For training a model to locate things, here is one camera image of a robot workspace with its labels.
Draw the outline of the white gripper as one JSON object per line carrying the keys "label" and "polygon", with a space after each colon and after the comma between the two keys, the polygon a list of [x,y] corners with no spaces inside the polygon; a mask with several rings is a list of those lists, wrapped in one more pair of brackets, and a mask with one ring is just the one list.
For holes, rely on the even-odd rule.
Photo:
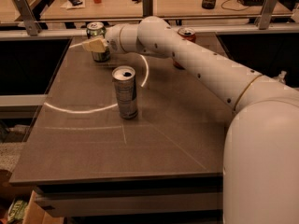
{"label": "white gripper", "polygon": [[112,53],[124,53],[121,45],[121,30],[123,25],[118,24],[107,29],[105,38],[97,36],[87,39],[82,43],[82,47],[91,52],[104,53],[107,48]]}

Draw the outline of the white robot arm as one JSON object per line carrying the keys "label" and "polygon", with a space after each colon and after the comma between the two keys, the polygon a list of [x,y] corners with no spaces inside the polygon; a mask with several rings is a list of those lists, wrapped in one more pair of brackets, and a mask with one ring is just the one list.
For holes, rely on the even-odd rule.
{"label": "white robot arm", "polygon": [[223,224],[299,224],[299,91],[184,39],[147,17],[88,39],[87,51],[170,57],[230,106]]}

